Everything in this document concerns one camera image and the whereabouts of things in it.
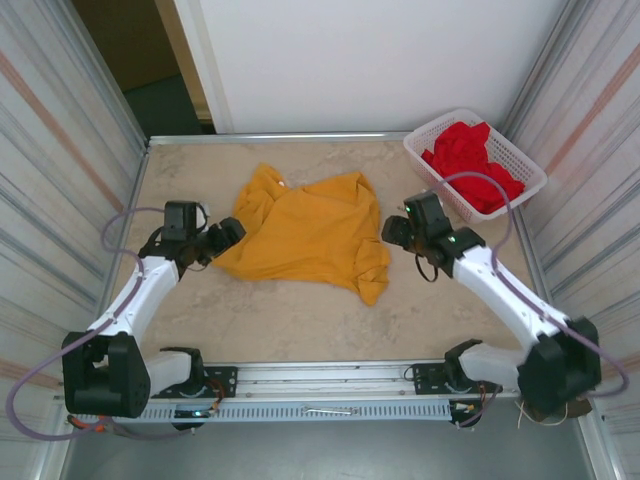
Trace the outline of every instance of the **laundry basket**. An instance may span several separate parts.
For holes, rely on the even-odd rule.
[[[442,177],[422,160],[421,155],[425,150],[433,152],[436,139],[456,122],[464,122],[469,126],[474,126],[482,123],[483,120],[469,110],[454,110],[423,125],[404,139],[404,147],[409,151],[412,168],[429,185],[435,185],[442,180]],[[509,170],[513,178],[520,180],[525,185],[524,192],[511,201],[512,208],[531,198],[547,183],[547,175],[544,171],[493,128],[489,133],[486,147],[490,162],[498,162]],[[480,213],[449,184],[439,188],[437,193],[469,223],[491,220],[507,212],[507,207],[503,206],[488,215]]]

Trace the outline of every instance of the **marble table surface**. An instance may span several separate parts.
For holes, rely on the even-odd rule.
[[[197,200],[208,203],[211,220],[218,221],[231,215],[239,190],[260,162],[279,170],[291,187],[363,172],[376,190],[381,224],[398,213],[404,198],[425,188],[401,142],[161,145],[151,150],[138,206]],[[454,227],[464,224],[450,208],[445,211]],[[127,246],[137,251],[161,224],[160,214],[137,214]],[[506,227],[505,216],[474,226],[490,246]],[[156,313],[143,355],[187,346],[199,348],[206,362],[349,361],[438,358],[469,338],[518,347],[473,293],[446,275],[425,282],[412,255],[399,247],[390,251],[389,288],[374,307],[326,284],[244,282],[214,267],[189,271]],[[517,235],[500,259],[530,285]],[[116,292],[132,268],[133,262],[123,261]]]

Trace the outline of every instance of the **red clothing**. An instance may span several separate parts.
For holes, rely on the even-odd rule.
[[[489,175],[502,185],[509,200],[513,200],[524,191],[525,185],[514,180],[499,163],[489,162],[484,144],[490,130],[484,122],[475,127],[463,122],[454,123],[440,134],[434,153],[425,150],[422,159],[443,178],[464,171]],[[453,180],[451,186],[480,213],[488,214],[504,205],[500,192],[481,178],[459,178]]]

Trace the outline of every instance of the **white wall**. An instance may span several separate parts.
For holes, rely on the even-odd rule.
[[[223,133],[506,115],[565,0],[176,0]]]

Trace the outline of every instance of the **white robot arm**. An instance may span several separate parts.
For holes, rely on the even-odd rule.
[[[422,193],[404,203],[408,218],[388,218],[383,240],[414,253],[416,261],[419,257],[426,258],[436,273],[442,270],[473,291],[522,346],[521,350],[509,351],[469,340],[454,347],[445,354],[444,367],[450,385],[463,391],[470,382],[492,382],[519,390],[528,405],[550,414],[600,383],[599,356],[557,327],[557,324],[566,326],[597,345],[598,332],[590,321],[570,320],[541,300],[500,262],[494,269],[492,250],[470,228],[454,231],[435,194]],[[497,274],[505,277],[511,288]]]
[[[142,271],[136,267],[112,305],[88,330],[109,319],[112,323],[63,356],[65,403],[70,413],[137,417],[151,395],[169,386],[180,385],[187,394],[202,389],[204,365],[197,349],[170,347],[145,362],[139,344],[160,303],[189,265],[207,265],[244,236],[234,218],[207,227],[204,212],[195,202],[167,202],[164,226],[139,252]],[[130,302],[119,312],[132,292]],[[84,334],[69,333],[63,347]]]

